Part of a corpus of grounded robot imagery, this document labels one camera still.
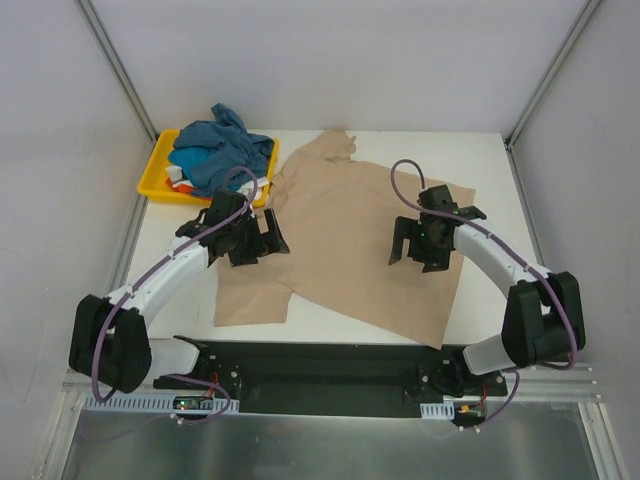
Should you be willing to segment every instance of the yellow plastic basket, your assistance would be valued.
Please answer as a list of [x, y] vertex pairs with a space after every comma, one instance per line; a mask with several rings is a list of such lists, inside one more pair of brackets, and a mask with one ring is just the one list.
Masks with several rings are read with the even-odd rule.
[[[140, 182], [138, 182], [138, 193], [149, 197], [149, 200], [153, 200], [154, 202], [209, 206], [211, 204], [210, 198], [199, 198], [186, 193], [176, 192], [167, 185], [168, 175], [165, 169], [170, 165], [169, 154], [173, 151], [173, 142], [178, 135], [180, 135], [180, 130], [173, 129], [164, 130], [160, 134], [156, 146], [151, 153], [149, 163], [147, 163]], [[267, 202], [267, 194], [271, 187], [271, 178], [276, 168], [278, 150], [280, 149], [280, 141], [274, 138], [273, 142], [273, 152], [271, 152], [271, 158], [269, 159], [269, 166], [267, 168], [269, 184], [262, 189], [262, 197], [260, 200], [253, 202], [254, 208], [264, 207]]]

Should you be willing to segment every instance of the tabletop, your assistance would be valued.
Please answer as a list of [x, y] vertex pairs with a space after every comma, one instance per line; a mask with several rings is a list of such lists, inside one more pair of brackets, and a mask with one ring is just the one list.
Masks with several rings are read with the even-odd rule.
[[[256, 133], [280, 139], [278, 166], [281, 167], [291, 153], [317, 137], [320, 131], [259, 130]], [[356, 137], [354, 160], [391, 167], [398, 159], [410, 158], [422, 167], [427, 177], [475, 188], [474, 204], [487, 214], [498, 233], [525, 257], [535, 260], [524, 212], [500, 135], [348, 133]], [[411, 172], [411, 168], [406, 167], [406, 171]], [[149, 202], [129, 269], [129, 279], [142, 274], [163, 256], [175, 230], [187, 220], [195, 218], [199, 209], [197, 206]], [[333, 312], [295, 294], [289, 302], [285, 323], [214, 327], [217, 281], [216, 264], [190, 280], [155, 318], [149, 337], [184, 335], [201, 340], [416, 343]], [[498, 288], [470, 260], [465, 260], [444, 343], [475, 343], [499, 333], [505, 305], [506, 301]]]

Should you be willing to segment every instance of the robotic arm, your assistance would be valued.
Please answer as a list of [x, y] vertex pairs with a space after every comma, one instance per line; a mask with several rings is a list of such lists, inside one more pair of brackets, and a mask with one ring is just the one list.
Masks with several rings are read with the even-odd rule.
[[[397, 189], [396, 193], [410, 203]], [[405, 240], [409, 241], [408, 256], [423, 263], [423, 272], [447, 270], [451, 252], [458, 250], [478, 265], [507, 298], [502, 332], [454, 353], [449, 365], [430, 377], [436, 390], [460, 397], [465, 382], [474, 377], [557, 360], [572, 352], [572, 341], [576, 351], [584, 348], [580, 291], [573, 275], [555, 274], [522, 260], [504, 241], [493, 238], [494, 229], [478, 208], [459, 208], [446, 185], [423, 190], [418, 203], [419, 220], [396, 219], [389, 264], [400, 260]], [[555, 299], [551, 298], [549, 287]], [[563, 322], [563, 313], [569, 329]]]
[[[97, 354], [98, 380], [130, 393], [145, 378], [187, 374], [205, 365], [206, 348], [197, 342], [184, 337], [150, 341], [147, 329], [173, 294], [219, 257], [228, 254], [231, 264], [240, 266], [289, 253], [273, 211], [265, 210], [268, 230], [261, 233], [251, 210], [241, 212], [246, 202], [242, 194], [218, 190], [208, 209], [176, 231], [154, 267], [104, 298], [86, 296], [76, 311], [70, 367], [91, 376]], [[108, 320], [112, 323], [104, 330]]]

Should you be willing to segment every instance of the white wall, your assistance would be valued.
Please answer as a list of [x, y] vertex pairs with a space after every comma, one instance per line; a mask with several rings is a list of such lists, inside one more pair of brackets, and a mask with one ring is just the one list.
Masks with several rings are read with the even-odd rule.
[[640, 3], [605, 2], [516, 145], [547, 263], [580, 280], [632, 477], [640, 457]]
[[504, 135], [585, 0], [94, 0], [157, 129]]
[[0, 477], [28, 471], [75, 305], [104, 293], [149, 140], [74, 3], [0, 5]]

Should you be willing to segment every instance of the dark blue garment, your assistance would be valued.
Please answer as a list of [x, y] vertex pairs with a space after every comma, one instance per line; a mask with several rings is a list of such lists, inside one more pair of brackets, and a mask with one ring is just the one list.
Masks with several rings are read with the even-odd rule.
[[[181, 167], [193, 183], [192, 194], [200, 197], [213, 196], [227, 172], [239, 165], [256, 177], [265, 176], [274, 143], [269, 137], [247, 132], [240, 117], [223, 104], [214, 105], [211, 111], [215, 120], [199, 120], [183, 128], [169, 154], [169, 161]], [[240, 172], [229, 186], [238, 187], [250, 179]]]

